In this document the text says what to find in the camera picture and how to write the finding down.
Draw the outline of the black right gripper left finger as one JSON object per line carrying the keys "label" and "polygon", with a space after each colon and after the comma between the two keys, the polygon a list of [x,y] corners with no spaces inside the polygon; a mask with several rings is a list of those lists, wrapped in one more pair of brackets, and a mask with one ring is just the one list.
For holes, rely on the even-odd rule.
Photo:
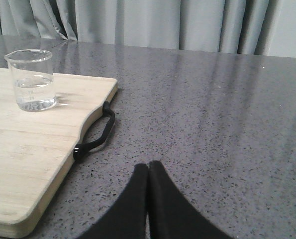
{"label": "black right gripper left finger", "polygon": [[144,239],[148,167],[137,164],[129,182],[109,210],[80,239]]}

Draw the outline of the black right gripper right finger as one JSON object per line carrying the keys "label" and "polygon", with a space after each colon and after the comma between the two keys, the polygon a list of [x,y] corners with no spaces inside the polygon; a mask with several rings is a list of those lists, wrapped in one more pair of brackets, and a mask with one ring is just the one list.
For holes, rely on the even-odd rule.
{"label": "black right gripper right finger", "polygon": [[148,215],[153,239],[229,239],[181,194],[160,161],[149,164]]}

